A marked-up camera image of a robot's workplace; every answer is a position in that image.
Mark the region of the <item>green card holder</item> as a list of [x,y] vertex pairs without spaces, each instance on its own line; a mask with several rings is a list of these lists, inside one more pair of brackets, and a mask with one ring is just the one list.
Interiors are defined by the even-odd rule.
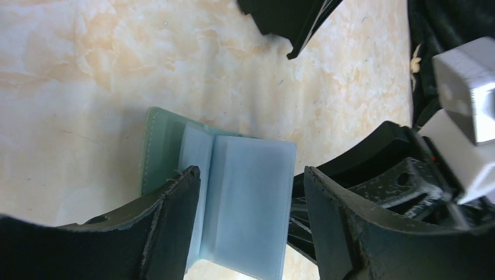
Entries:
[[189,166],[200,194],[187,268],[200,259],[256,279],[281,279],[297,146],[207,126],[159,107],[147,112],[141,194]]

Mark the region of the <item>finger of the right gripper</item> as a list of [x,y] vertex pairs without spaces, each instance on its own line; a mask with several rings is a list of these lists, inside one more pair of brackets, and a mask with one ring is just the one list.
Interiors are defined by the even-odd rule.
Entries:
[[316,264],[315,248],[305,197],[292,199],[287,244],[309,261]]

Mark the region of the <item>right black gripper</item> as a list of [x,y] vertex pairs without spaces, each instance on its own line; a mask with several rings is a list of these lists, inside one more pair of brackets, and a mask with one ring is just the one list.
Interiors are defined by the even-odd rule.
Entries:
[[456,204],[459,184],[407,126],[383,122],[361,142],[317,167],[353,193],[399,215],[469,229],[494,221],[494,205]]

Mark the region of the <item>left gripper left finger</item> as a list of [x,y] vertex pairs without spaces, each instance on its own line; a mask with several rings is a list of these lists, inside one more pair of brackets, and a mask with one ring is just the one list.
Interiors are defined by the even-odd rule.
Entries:
[[200,169],[81,225],[38,225],[1,215],[2,279],[182,279]]

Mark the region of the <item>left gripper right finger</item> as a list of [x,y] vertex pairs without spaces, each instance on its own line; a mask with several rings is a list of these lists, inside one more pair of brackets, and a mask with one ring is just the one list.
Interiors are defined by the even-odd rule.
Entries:
[[493,279],[494,223],[456,229],[413,220],[306,167],[321,279]]

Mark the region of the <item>black plastic box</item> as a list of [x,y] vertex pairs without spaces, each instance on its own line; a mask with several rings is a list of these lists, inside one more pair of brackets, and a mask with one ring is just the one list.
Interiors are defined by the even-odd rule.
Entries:
[[297,58],[317,30],[342,0],[238,0],[240,10],[251,15],[259,32],[290,41],[287,58]]

